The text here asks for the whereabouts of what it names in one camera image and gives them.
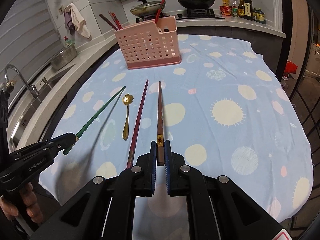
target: green chopstick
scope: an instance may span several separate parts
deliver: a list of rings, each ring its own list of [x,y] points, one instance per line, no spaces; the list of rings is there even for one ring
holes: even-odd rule
[[[123,88],[121,88],[112,98],[109,99],[108,102],[106,102],[94,115],[93,117],[81,128],[81,130],[76,134],[76,138],[77,141],[79,140],[79,138],[83,135],[83,133],[87,130],[87,128],[89,127],[90,124],[93,123],[94,119],[96,119],[98,117],[99,114],[101,114],[101,112],[112,102],[113,99],[116,98],[117,95],[119,95],[120,93],[123,92],[123,90],[125,89],[125,86]],[[67,155],[70,150],[72,149],[74,145],[70,146],[69,148],[65,148],[63,150],[63,154]]]

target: white countertop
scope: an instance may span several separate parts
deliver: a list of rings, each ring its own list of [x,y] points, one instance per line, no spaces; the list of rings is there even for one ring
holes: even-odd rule
[[[270,33],[282,38],[285,38],[285,34],[277,31],[269,25],[263,25],[258,22],[248,21],[241,18],[226,17],[225,19],[182,19],[177,21],[177,27],[185,26],[228,26],[228,27],[239,27],[244,29],[250,29],[255,31],[261,31]],[[68,93],[70,88],[77,82],[77,80],[84,74],[84,72],[98,60],[106,51],[108,51],[113,45],[116,44],[116,38],[113,34],[113,30],[93,39],[92,41],[77,48],[77,57],[63,67],[60,71],[75,64],[52,88],[45,99],[36,110],[31,120],[29,121],[21,140],[18,144],[17,149],[35,143],[39,140],[47,122],[52,116],[53,112]],[[56,71],[48,69],[44,72],[46,78],[49,79]],[[40,87],[40,81],[44,75],[41,75],[35,82],[37,88]],[[12,115],[10,116],[8,123],[8,138],[11,135],[14,126],[19,119],[21,113],[26,109],[32,96],[26,92],[21,98],[17,106],[15,107]]]

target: faucet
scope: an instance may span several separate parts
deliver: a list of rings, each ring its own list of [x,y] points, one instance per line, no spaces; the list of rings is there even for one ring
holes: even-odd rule
[[[20,79],[22,80],[22,82],[25,84],[25,86],[27,87],[27,89],[30,91],[30,93],[32,94],[32,96],[37,99],[39,96],[39,92],[36,88],[35,85],[31,85],[29,86],[29,84],[27,83],[27,81],[24,79],[24,77],[22,76],[21,72],[14,66],[11,64],[8,64],[7,66],[5,66],[4,68],[4,77],[5,77],[5,81],[7,82],[7,84],[9,83],[9,78],[8,78],[8,69],[12,69],[14,70],[18,76],[20,77]]]

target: pink plastic basket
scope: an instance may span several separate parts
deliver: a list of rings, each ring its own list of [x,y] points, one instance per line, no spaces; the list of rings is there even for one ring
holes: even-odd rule
[[[157,25],[154,20],[133,24],[115,31],[115,35],[128,69],[181,62],[174,16],[159,18]]]

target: chopstick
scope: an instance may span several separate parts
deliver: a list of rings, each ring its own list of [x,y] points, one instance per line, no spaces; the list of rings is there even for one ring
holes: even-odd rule
[[[144,87],[143,95],[142,95],[142,98],[141,98],[139,110],[138,110],[136,125],[135,125],[134,130],[133,130],[131,145],[130,145],[130,149],[129,149],[127,168],[130,168],[132,166],[132,164],[133,164],[134,152],[136,150],[137,138],[138,138],[138,132],[139,132],[139,126],[140,126],[140,120],[141,120],[142,109],[143,109],[143,105],[144,105],[144,99],[146,98],[146,92],[147,92],[148,83],[149,83],[149,80],[147,79],[146,85]]]
[[[157,132],[157,165],[164,166],[164,145],[163,145],[163,118],[162,118],[162,91],[159,81],[158,95],[158,132]]]
[[[162,11],[162,7],[163,7],[163,4],[164,4],[164,1],[165,1],[165,0],[161,0],[160,7],[159,7],[159,9],[158,9],[158,11],[157,11],[157,15],[156,15],[156,19],[155,19],[156,25],[157,25],[157,22],[158,22],[158,20],[159,20],[160,13],[161,13],[161,11]]]
[[[115,22],[115,24],[117,25],[118,29],[122,29],[122,26],[119,22],[119,20],[117,19],[116,15],[114,13],[112,13],[111,11],[108,11],[108,13],[110,14],[111,18],[113,19],[113,21]]]
[[[99,16],[116,31],[118,30],[103,14],[99,14]]]
[[[123,90],[125,89],[125,86],[123,88],[121,88],[112,98],[109,99],[108,102],[106,102],[94,115],[93,117],[81,128],[81,130],[76,134],[76,138],[77,141],[79,140],[79,138],[83,135],[83,133],[87,130],[87,128],[89,127],[90,124],[93,123],[93,121],[98,117],[99,114],[101,114],[101,112],[112,102],[113,99],[116,98],[117,95],[119,95],[120,93],[123,92]],[[72,149],[74,145],[70,146],[69,148],[65,148],[63,150],[63,154],[67,155],[70,150]]]

